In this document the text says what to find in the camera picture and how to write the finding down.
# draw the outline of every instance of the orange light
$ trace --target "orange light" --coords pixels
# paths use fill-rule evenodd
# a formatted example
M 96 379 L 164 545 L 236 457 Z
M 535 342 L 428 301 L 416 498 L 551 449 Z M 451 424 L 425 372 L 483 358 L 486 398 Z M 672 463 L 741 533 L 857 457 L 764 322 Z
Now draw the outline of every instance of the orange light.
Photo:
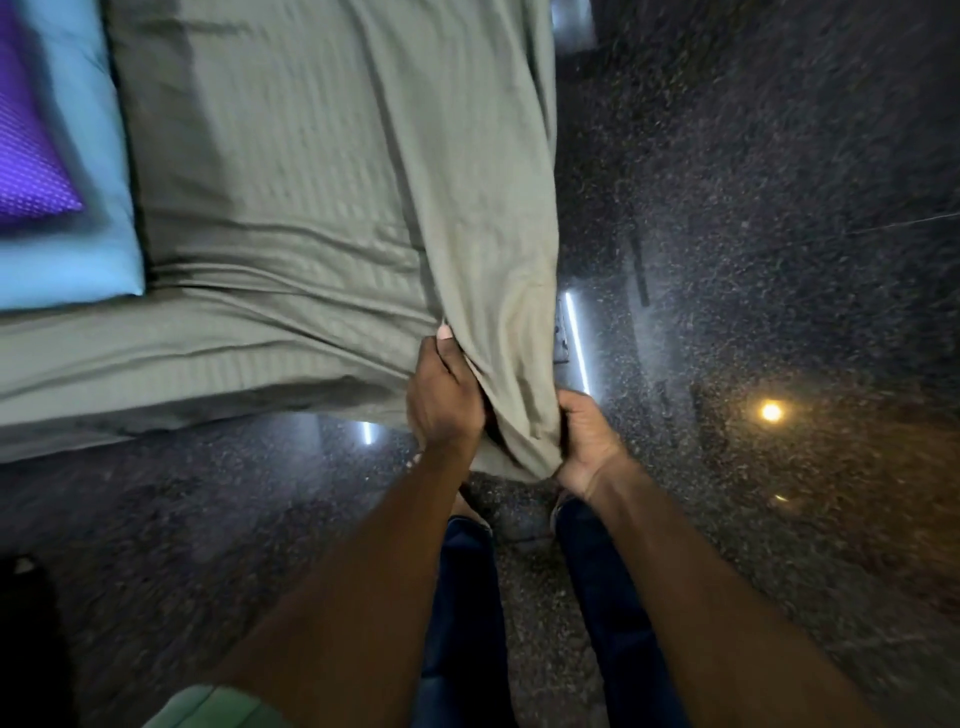
M 783 419 L 783 407 L 778 402 L 767 400 L 760 406 L 760 419 L 776 424 Z

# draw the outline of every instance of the purple pillow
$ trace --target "purple pillow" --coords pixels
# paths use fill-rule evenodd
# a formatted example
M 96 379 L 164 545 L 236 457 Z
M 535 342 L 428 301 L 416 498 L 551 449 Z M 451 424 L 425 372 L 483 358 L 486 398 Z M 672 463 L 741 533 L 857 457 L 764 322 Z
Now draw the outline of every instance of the purple pillow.
M 12 2 L 0 0 L 0 225 L 84 208 L 36 113 L 22 51 Z

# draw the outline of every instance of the mattress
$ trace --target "mattress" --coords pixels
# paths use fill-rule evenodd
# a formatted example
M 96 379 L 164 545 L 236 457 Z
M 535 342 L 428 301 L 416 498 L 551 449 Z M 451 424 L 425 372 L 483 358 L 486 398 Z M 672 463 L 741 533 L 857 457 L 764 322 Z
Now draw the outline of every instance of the mattress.
M 560 463 L 547 0 L 113 0 L 142 299 L 0 317 L 0 460 L 297 409 L 404 427 L 446 317 Z

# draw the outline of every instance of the light strip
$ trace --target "light strip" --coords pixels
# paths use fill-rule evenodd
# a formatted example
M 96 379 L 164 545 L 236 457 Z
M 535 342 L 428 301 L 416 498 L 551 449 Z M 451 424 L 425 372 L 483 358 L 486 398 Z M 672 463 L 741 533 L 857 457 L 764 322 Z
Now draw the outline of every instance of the light strip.
M 573 348 L 577 350 L 577 362 L 580 364 L 580 379 L 584 383 L 584 394 L 590 393 L 590 383 L 587 381 L 587 364 L 584 362 L 584 350 L 580 346 L 580 327 L 577 326 L 577 311 L 573 307 L 573 297 L 570 292 L 564 293 L 566 300 L 566 315 L 570 319 L 570 332 L 573 334 Z

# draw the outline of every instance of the dark blue jeans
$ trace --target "dark blue jeans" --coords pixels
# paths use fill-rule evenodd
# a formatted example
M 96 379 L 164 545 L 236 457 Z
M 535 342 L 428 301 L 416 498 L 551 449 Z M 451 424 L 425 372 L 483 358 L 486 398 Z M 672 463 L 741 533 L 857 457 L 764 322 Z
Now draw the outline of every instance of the dark blue jeans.
M 612 728 L 687 726 L 650 620 L 603 523 L 580 500 L 557 514 L 557 540 L 600 665 Z M 516 726 L 490 534 L 452 518 L 427 630 L 416 728 Z

